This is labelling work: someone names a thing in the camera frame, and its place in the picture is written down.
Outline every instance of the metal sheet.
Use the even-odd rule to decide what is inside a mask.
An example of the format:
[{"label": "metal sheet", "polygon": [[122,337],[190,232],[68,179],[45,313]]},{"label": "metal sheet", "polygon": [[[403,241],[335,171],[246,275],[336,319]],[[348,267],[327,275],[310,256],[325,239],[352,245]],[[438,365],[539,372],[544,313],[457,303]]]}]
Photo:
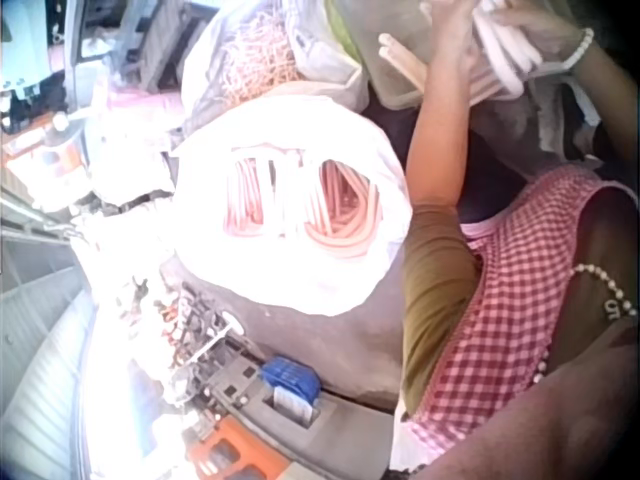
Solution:
[{"label": "metal sheet", "polygon": [[38,349],[2,417],[0,460],[16,480],[76,476],[71,445],[78,369],[94,316],[83,290]]}]

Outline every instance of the plastic bag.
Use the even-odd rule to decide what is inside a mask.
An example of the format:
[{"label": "plastic bag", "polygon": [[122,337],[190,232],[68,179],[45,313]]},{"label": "plastic bag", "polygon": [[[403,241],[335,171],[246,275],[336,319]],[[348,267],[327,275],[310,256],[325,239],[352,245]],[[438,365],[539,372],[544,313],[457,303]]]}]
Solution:
[{"label": "plastic bag", "polygon": [[190,116],[184,134],[190,135],[230,108],[223,81],[229,61],[226,49],[239,31],[265,13],[282,17],[295,66],[304,78],[275,85],[267,95],[325,95],[351,110],[363,110],[369,100],[363,68],[333,36],[324,1],[225,2],[184,64],[182,103]]},{"label": "plastic bag", "polygon": [[[298,149],[351,167],[378,189],[382,219],[366,255],[338,259],[286,237],[236,237],[223,228],[232,151]],[[409,228],[404,174],[384,132],[326,97],[262,97],[195,132],[176,151],[176,252],[195,275],[256,302],[338,315],[363,303]]]}]

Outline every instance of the pearl bracelet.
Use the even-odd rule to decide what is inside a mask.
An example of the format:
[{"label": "pearl bracelet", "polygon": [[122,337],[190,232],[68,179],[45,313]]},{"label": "pearl bracelet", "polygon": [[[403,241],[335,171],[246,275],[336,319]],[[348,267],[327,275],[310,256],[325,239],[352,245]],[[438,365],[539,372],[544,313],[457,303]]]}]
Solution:
[{"label": "pearl bracelet", "polygon": [[582,42],[580,42],[580,45],[578,46],[576,51],[573,52],[573,54],[569,58],[567,58],[564,62],[545,62],[536,70],[531,72],[529,74],[529,78],[531,79],[568,72],[573,67],[575,67],[580,60],[582,60],[582,57],[584,57],[584,54],[587,53],[587,50],[589,50],[589,47],[593,43],[594,38],[595,33],[593,32],[593,29],[585,28]]},{"label": "pearl bracelet", "polygon": [[571,70],[576,64],[584,57],[584,54],[587,53],[589,47],[593,43],[593,39],[595,37],[595,33],[592,28],[585,28],[584,37],[582,38],[582,42],[578,46],[577,50],[573,52],[569,58],[567,58],[564,62],[562,62],[562,66],[566,71]]}]

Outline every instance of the gray surface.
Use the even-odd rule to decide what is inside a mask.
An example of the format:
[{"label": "gray surface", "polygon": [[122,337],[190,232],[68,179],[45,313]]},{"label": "gray surface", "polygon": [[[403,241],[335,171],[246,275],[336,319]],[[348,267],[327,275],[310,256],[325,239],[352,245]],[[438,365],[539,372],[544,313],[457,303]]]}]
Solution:
[{"label": "gray surface", "polygon": [[0,461],[12,479],[77,478],[77,369],[94,313],[90,294],[82,291],[38,349],[2,417]]},{"label": "gray surface", "polygon": [[[69,247],[2,242],[0,412],[47,334],[83,288],[82,270],[62,248],[70,252]],[[55,262],[48,262],[49,255]]]},{"label": "gray surface", "polygon": [[255,303],[198,279],[173,257],[162,268],[169,283],[182,280],[233,312],[263,358],[283,354],[311,366],[323,386],[358,402],[393,410],[402,368],[402,259],[361,306],[339,315],[305,315]]}]

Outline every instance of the woman's arm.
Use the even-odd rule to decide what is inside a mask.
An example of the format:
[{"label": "woman's arm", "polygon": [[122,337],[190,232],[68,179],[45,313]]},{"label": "woman's arm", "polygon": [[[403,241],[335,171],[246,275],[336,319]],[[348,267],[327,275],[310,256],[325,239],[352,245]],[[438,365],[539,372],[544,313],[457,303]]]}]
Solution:
[{"label": "woman's arm", "polygon": [[471,12],[476,0],[432,2],[434,54],[409,149],[411,203],[455,207],[467,166]]},{"label": "woman's arm", "polygon": [[[493,20],[522,27],[547,59],[565,60],[582,42],[582,30],[570,22],[528,0],[511,2],[516,8],[494,12]],[[596,107],[616,151],[637,174],[638,86],[595,43],[574,67],[573,75]]]}]

